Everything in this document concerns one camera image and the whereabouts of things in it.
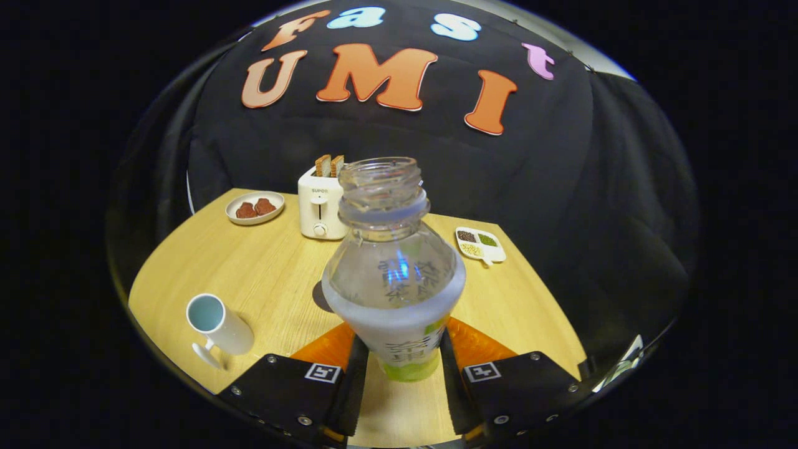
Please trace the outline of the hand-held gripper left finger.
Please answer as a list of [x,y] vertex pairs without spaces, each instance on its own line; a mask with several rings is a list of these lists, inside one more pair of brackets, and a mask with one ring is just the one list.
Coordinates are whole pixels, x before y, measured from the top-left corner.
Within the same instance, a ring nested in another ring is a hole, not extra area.
[[330,356],[267,354],[217,394],[251,423],[296,447],[344,447],[357,429],[367,345],[345,324]]

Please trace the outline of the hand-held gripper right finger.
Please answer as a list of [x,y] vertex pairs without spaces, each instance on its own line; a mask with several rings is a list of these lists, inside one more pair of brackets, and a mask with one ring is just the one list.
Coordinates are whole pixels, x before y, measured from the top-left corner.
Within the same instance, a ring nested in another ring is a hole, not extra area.
[[542,431],[590,395],[585,376],[540,350],[516,354],[459,319],[449,319],[440,350],[451,425],[465,447],[496,447]]

